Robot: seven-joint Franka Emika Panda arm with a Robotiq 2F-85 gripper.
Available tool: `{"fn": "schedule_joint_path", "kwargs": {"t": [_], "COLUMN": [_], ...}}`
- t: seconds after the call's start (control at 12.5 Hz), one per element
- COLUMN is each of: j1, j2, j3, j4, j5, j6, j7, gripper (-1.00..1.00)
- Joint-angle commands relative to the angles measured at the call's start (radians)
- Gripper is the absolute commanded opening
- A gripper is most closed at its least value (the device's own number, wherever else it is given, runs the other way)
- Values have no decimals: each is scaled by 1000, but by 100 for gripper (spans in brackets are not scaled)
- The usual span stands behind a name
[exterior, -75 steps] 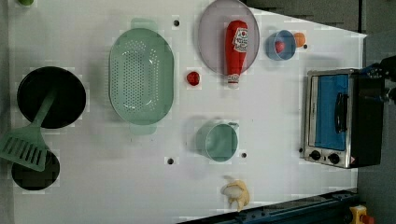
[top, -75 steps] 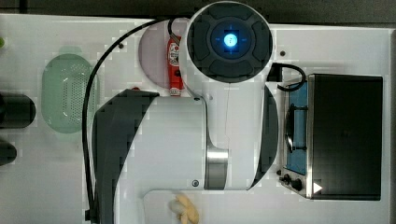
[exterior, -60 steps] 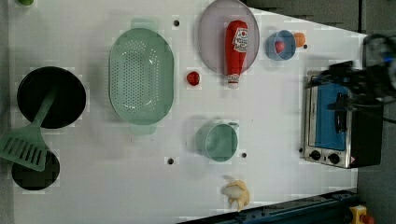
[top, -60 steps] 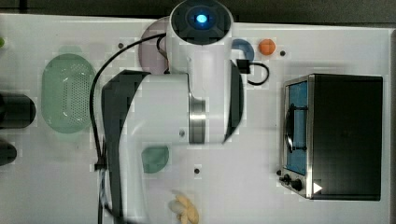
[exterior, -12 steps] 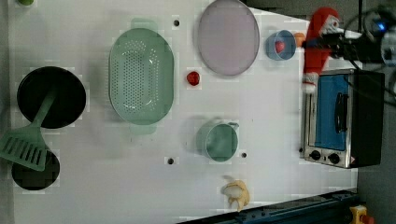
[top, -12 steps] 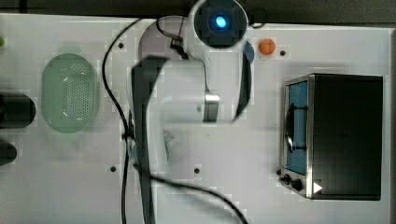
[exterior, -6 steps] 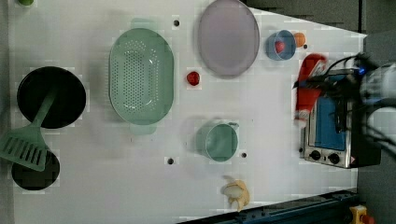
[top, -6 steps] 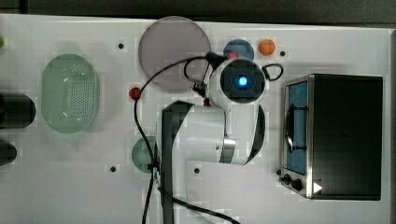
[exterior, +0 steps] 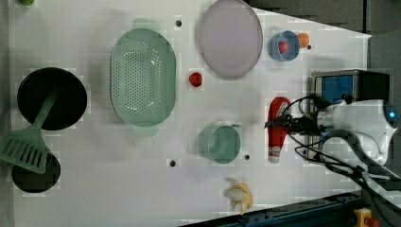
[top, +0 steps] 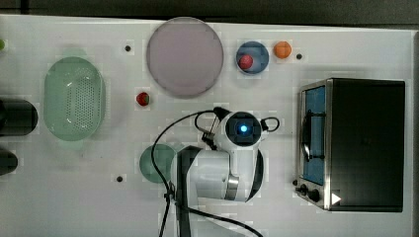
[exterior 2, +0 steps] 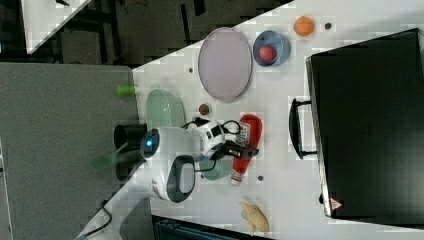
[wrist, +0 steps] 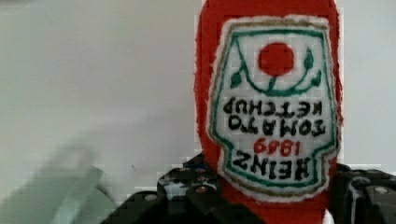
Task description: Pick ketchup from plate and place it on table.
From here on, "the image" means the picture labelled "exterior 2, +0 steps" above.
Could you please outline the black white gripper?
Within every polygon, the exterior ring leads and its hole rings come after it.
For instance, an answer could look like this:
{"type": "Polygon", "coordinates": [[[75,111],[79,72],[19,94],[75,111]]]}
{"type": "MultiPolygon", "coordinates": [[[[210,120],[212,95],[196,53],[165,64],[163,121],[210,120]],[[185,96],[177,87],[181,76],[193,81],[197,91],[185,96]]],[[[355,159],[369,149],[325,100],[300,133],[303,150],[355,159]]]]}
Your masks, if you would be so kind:
{"type": "Polygon", "coordinates": [[[197,117],[187,125],[187,129],[200,137],[200,153],[203,157],[211,157],[224,144],[225,154],[239,159],[254,157],[258,149],[245,147],[233,141],[226,142],[229,130],[216,120],[197,117]]]}

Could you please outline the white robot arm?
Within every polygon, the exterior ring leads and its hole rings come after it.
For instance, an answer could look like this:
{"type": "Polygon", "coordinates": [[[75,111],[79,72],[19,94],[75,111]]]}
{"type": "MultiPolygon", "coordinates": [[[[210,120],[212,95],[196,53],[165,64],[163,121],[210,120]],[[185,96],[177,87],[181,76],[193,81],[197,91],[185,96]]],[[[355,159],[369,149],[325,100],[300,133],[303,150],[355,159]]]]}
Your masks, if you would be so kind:
{"type": "Polygon", "coordinates": [[[155,197],[180,203],[191,195],[195,187],[196,162],[258,154],[255,147],[228,140],[229,133],[218,121],[200,117],[181,127],[149,130],[140,143],[145,161],[102,204],[75,240],[122,240],[121,225],[140,201],[155,197]]]}

